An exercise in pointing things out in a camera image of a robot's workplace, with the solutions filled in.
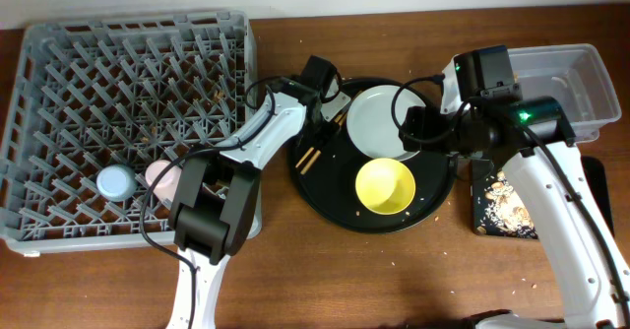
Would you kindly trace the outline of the grey round plate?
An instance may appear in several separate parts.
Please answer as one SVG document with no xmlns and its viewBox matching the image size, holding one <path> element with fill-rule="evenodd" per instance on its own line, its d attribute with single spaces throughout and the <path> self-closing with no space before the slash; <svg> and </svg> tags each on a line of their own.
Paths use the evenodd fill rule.
<svg viewBox="0 0 630 329">
<path fill-rule="evenodd" d="M 369 88 L 359 93 L 350 105 L 347 133 L 354 146 L 370 159 L 388 158 L 402 162 L 418 154 L 418 151 L 404 149 L 392 118 L 392 100 L 398 89 L 394 85 Z"/>
</svg>

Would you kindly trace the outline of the yellow plastic bowl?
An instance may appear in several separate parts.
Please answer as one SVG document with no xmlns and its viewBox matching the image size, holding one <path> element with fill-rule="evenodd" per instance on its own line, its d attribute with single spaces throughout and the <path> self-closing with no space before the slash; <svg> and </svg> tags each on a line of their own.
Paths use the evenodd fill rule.
<svg viewBox="0 0 630 329">
<path fill-rule="evenodd" d="M 412 203 L 416 182 L 406 165 L 394 159 L 380 158 L 359 169 L 354 189 L 366 209 L 377 215 L 391 216 Z"/>
</svg>

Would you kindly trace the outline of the food scraps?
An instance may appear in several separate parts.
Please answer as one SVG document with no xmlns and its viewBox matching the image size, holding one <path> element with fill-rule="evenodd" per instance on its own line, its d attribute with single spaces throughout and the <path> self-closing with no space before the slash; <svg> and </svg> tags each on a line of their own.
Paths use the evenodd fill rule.
<svg viewBox="0 0 630 329">
<path fill-rule="evenodd" d="M 537 239 L 532 218 L 502 170 L 473 184 L 472 205 L 477 234 Z"/>
</svg>

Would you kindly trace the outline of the pink plastic cup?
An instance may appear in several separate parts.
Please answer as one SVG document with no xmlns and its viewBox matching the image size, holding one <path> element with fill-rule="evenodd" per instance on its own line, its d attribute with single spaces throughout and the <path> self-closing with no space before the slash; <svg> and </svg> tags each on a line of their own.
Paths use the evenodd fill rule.
<svg viewBox="0 0 630 329">
<path fill-rule="evenodd" d="M 156 181 L 157 177 L 168 165 L 169 161 L 167 160 L 158 160 L 151 163 L 145 171 L 145 180 L 149 186 L 152 186 L 154 183 L 157 185 L 153 193 L 158 197 L 159 201 L 171 203 L 178 187 L 181 168 L 177 165 L 173 166 L 159 181 Z"/>
</svg>

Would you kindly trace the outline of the blue plastic cup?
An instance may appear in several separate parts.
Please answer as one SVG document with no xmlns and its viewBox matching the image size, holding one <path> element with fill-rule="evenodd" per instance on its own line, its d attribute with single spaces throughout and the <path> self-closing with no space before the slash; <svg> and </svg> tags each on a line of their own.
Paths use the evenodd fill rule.
<svg viewBox="0 0 630 329">
<path fill-rule="evenodd" d="M 134 171 L 127 165 L 113 164 L 101 170 L 96 177 L 101 196 L 112 202 L 123 202 L 133 196 L 138 184 Z"/>
</svg>

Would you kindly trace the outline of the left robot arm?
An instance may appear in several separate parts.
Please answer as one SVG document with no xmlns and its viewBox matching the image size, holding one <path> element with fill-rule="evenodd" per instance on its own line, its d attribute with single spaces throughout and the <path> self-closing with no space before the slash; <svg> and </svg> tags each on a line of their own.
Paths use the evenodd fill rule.
<svg viewBox="0 0 630 329">
<path fill-rule="evenodd" d="M 262 170 L 288 140 L 322 124 L 322 105 L 338 78 L 330 61 L 310 56 L 297 77 L 271 79 L 256 113 L 230 137 L 179 159 L 168 224 L 182 272 L 178 284 L 191 289 L 177 290 L 172 324 L 215 326 L 227 262 L 254 224 Z"/>
</svg>

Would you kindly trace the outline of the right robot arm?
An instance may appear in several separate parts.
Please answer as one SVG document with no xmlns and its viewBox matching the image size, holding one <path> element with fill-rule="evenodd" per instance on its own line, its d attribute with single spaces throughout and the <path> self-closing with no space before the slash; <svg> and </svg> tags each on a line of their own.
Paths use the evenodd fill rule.
<svg viewBox="0 0 630 329">
<path fill-rule="evenodd" d="M 629 265 L 561 104 L 524 99 L 504 45 L 458 54 L 428 80 L 440 87 L 442 104 L 411 107 L 394 121 L 405 150 L 490 157 L 534 221 L 561 292 L 562 327 L 628 327 Z"/>
</svg>

